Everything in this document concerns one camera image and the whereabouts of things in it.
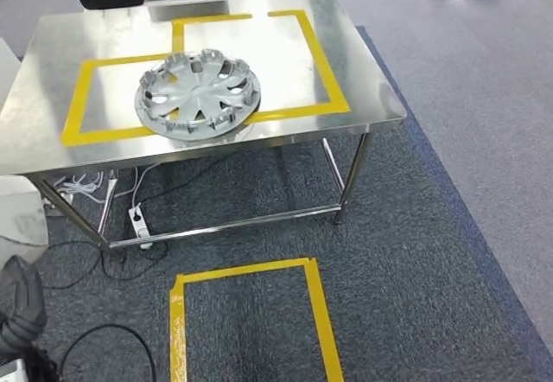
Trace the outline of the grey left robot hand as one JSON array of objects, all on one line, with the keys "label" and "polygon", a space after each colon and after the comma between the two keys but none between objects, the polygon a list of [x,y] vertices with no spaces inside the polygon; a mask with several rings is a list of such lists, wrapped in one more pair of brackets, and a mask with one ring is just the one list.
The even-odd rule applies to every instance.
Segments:
[{"label": "grey left robot hand", "polygon": [[13,312],[1,320],[1,349],[15,351],[31,345],[48,322],[41,280],[32,264],[10,258],[5,270],[15,284]]}]

